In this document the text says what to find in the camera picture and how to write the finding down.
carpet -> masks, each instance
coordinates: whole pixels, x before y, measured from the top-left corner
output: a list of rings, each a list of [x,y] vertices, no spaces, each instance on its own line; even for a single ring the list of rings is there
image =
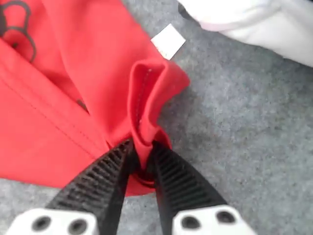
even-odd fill
[[[312,234],[313,69],[201,30],[174,0],[124,0],[151,37],[166,25],[186,39],[174,56],[191,86],[162,111],[175,151],[258,234]],[[57,189],[0,180],[0,233]],[[154,194],[125,200],[119,235],[161,234]]]

red fabric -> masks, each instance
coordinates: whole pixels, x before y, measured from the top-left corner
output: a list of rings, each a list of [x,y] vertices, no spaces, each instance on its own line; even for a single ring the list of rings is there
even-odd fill
[[[126,138],[142,167],[170,145],[157,118],[189,80],[119,0],[0,3],[0,177],[63,187]]]

seam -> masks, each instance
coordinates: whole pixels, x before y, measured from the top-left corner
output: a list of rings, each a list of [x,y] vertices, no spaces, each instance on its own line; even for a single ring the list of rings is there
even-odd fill
[[[2,63],[1,65],[3,65],[9,73],[12,73],[11,70],[10,70],[5,64]],[[74,128],[77,132],[79,132],[85,139],[87,139],[90,143],[92,143],[94,147],[98,148],[99,150],[101,149],[100,146],[96,145],[88,136],[86,136],[86,135],[85,135],[78,127],[76,127],[71,121],[69,121],[67,118],[65,118],[63,115],[61,115],[61,114],[60,114],[57,110],[55,110],[48,102],[46,102],[44,99],[42,99],[40,95],[34,93],[34,92],[29,88],[28,85],[26,85],[23,81],[20,81],[20,80],[19,80],[19,82],[22,83],[31,93],[33,93],[33,94],[37,97],[38,100],[40,100],[41,102],[43,102],[44,104],[46,104],[50,109],[52,109],[55,113],[57,113],[59,116],[61,116],[67,123],[70,124],[71,127],[73,127],[73,128]],[[15,92],[15,93],[17,93],[24,101],[26,101],[18,92]]]
[[[53,123],[51,121],[51,119],[49,119],[45,114],[43,114],[39,109],[37,109],[32,103],[30,103],[29,101],[27,101],[26,99],[24,99],[18,92],[16,92],[10,85],[8,85],[3,79],[1,79],[1,81],[5,84],[5,86],[7,88],[9,88],[12,92],[14,92],[17,96],[19,96],[24,102],[28,103],[34,110],[36,110],[38,113],[40,113],[46,120],[48,120],[57,130],[59,130],[61,133],[63,133],[66,137],[68,137],[74,144],[76,144],[78,147],[80,147],[82,150],[84,150],[86,153],[89,154],[89,157],[92,158],[93,160],[96,160],[96,158],[88,151],[86,150],[83,146],[81,146],[79,143],[77,143],[75,140],[73,140],[73,138],[71,138],[66,132],[64,132],[62,129],[60,129],[57,125],[55,125],[55,123]]]
[[[147,85],[147,80],[148,77],[150,75],[150,73],[152,72],[152,69],[148,69],[148,71],[146,72],[145,77],[143,78],[143,81],[141,83],[141,89],[140,89],[140,93],[138,95],[138,100],[137,100],[137,106],[136,106],[136,128],[139,129],[140,123],[141,123],[141,119],[139,118],[139,107],[140,107],[140,103],[143,97],[143,92],[146,88]]]

label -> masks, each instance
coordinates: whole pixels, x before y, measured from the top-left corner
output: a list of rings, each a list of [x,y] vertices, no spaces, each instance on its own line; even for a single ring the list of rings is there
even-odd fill
[[[178,33],[172,24],[169,24],[151,39],[151,42],[165,59],[170,60],[186,40]]]

white fabric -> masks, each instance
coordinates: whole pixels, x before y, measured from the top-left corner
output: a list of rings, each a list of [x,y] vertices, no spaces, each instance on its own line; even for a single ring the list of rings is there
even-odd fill
[[[313,67],[313,2],[179,0],[203,29]]]

